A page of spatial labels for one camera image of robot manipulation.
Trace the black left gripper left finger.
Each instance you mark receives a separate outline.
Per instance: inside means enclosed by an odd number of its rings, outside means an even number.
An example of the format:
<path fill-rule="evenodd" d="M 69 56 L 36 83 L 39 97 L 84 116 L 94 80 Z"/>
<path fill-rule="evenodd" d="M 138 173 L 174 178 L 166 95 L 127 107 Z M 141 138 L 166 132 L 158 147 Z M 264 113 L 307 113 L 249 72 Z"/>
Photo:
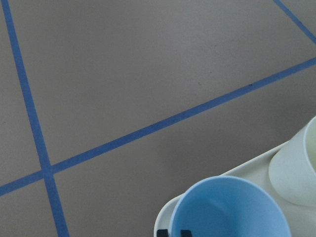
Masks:
<path fill-rule="evenodd" d="M 157 237 L 169 237 L 168 229 L 158 229 Z"/>

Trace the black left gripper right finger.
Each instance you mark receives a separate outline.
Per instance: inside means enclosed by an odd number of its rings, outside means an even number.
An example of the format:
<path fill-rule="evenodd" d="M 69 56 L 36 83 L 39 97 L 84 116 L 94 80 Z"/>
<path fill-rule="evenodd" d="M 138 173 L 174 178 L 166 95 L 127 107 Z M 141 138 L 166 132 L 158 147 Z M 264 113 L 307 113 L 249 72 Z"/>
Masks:
<path fill-rule="evenodd" d="M 181 230 L 180 237 L 192 237 L 192 232 L 190 230 Z"/>

